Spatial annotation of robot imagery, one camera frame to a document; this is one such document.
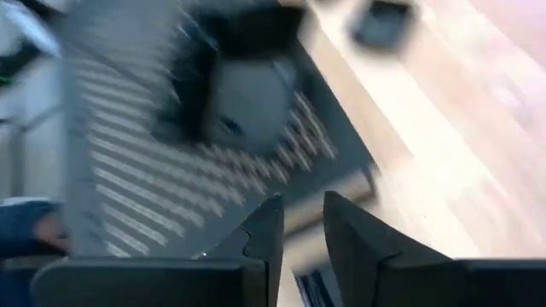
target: metal grate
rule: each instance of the metal grate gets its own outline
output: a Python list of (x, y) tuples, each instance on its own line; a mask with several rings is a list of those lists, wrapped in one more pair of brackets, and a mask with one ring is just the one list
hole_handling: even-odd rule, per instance
[(369, 160), (318, 72), (311, 88), (319, 92), (294, 93), (288, 141), (274, 159), (155, 139), (155, 114), (171, 93), (173, 8), (167, 0), (87, 2), (62, 28), (73, 79), (65, 96), (72, 206), (65, 214), (76, 255), (192, 257), (267, 195), (282, 191), (295, 203)]

